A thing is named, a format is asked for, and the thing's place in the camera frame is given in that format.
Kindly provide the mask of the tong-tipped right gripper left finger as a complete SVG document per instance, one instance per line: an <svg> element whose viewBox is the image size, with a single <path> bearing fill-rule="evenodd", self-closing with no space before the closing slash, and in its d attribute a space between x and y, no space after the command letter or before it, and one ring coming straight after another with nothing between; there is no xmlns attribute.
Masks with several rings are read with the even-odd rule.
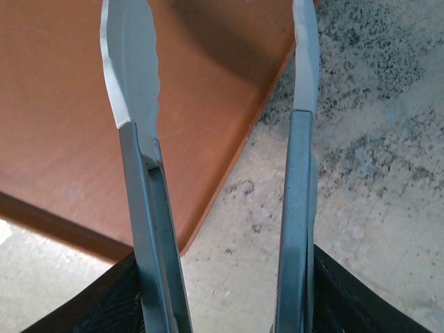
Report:
<svg viewBox="0 0 444 333"><path fill-rule="evenodd" d="M146 1L104 1L103 75L119 131L133 251L30 332L191 332L157 131L160 79Z"/></svg>

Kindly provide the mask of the tong-tipped right gripper right finger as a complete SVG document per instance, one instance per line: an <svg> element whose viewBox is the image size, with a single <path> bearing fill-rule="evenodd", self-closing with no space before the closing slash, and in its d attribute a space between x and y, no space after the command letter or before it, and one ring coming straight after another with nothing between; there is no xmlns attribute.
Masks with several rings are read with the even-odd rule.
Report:
<svg viewBox="0 0 444 333"><path fill-rule="evenodd" d="M311 151L320 46L312 1L294 1L296 72L273 332L423 332L314 243L318 167Z"/></svg>

